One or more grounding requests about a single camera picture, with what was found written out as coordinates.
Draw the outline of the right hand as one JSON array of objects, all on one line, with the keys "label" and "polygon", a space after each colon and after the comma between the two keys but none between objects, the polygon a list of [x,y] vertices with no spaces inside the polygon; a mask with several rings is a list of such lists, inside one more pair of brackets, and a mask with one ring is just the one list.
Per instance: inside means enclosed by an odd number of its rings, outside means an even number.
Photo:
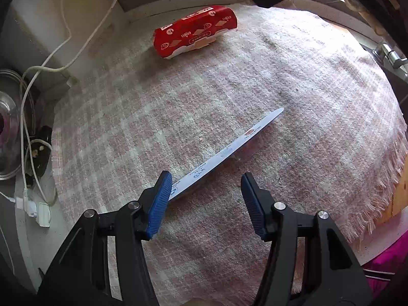
[{"label": "right hand", "polygon": [[344,0],[345,5],[352,11],[357,12],[368,25],[373,29],[376,35],[384,37],[387,31],[381,23],[358,1],[358,0]]}]

